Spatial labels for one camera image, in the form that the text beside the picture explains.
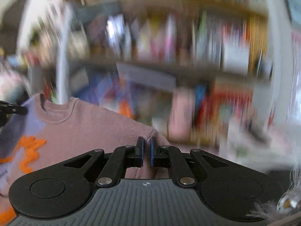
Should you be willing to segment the purple pink orange sweater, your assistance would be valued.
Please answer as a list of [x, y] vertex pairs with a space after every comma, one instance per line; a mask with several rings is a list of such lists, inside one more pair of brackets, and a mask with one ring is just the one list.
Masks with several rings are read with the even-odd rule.
[[37, 94], [24, 106], [27, 114], [13, 115], [1, 130], [1, 225], [15, 217], [8, 191], [25, 174], [98, 148], [110, 153], [138, 137], [168, 145], [155, 128], [74, 97], [58, 105]]

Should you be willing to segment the wooden white bookshelf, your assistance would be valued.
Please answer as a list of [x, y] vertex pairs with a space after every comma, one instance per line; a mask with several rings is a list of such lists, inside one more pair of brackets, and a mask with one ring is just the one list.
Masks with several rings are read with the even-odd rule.
[[268, 80], [264, 0], [63, 0], [57, 100], [77, 96], [155, 126], [169, 140], [210, 142], [233, 116], [252, 124]]

